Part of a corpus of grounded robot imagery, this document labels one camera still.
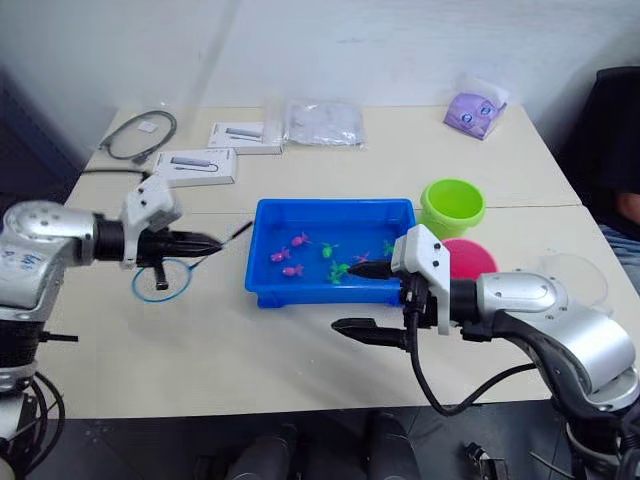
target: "small white box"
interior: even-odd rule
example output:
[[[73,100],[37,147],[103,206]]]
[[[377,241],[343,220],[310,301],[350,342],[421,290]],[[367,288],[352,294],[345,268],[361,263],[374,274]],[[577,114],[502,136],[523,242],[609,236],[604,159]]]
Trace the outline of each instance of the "small white box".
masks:
[[[236,158],[232,148],[160,152],[153,173],[172,187],[235,183]]]
[[[268,139],[263,122],[214,123],[209,136],[209,147],[233,148],[239,155],[279,155],[282,136]]]

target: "clear plastic bag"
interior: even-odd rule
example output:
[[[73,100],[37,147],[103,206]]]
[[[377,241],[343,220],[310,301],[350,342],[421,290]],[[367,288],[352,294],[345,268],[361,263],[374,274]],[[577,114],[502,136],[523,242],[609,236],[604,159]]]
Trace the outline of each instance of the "clear plastic bag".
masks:
[[[284,138],[303,145],[363,146],[360,109],[346,102],[289,100],[284,112]]]

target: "person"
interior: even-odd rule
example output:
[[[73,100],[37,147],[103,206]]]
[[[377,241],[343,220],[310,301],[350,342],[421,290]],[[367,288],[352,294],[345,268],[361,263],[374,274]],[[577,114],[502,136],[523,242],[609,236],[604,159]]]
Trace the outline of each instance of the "person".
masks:
[[[601,70],[558,164],[640,293],[640,67]]]

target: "table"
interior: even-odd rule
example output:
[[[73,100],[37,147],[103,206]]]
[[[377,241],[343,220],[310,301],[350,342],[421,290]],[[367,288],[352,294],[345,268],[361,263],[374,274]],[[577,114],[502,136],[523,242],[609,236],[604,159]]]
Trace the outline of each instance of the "table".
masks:
[[[296,197],[402,197],[420,208],[425,185],[453,176],[480,187],[489,207],[580,204],[521,106],[509,106],[482,142],[444,125],[445,111],[445,107],[365,108],[367,145],[362,150],[287,146],[283,155],[242,155],[235,184],[181,188],[180,200],[185,213],[251,213],[261,198]],[[120,111],[108,132],[134,113]],[[187,120],[164,149],[205,148],[215,121],[257,121],[261,116],[261,110],[251,108],[192,110],[182,115]],[[152,161],[147,163],[151,168]],[[129,166],[98,151],[88,168],[123,164]],[[117,215],[121,199],[136,182],[135,176],[87,176],[67,204]]]
[[[189,214],[176,228],[224,238],[247,213]],[[614,318],[640,345],[640,299],[582,206],[492,208],[469,237],[502,270],[535,266],[550,253],[590,259],[610,288]],[[48,329],[79,344],[45,344],[42,369],[65,393],[76,418],[162,417],[425,404],[406,353],[364,346],[333,332],[346,316],[402,323],[384,305],[297,305],[260,310],[244,290],[250,236],[208,259],[173,302],[143,304],[129,291],[132,272],[115,264],[70,269]],[[425,375],[442,402],[459,402],[489,376],[528,362],[505,341],[462,342],[459,333],[421,332]],[[542,399],[534,372],[513,377],[482,401]]]

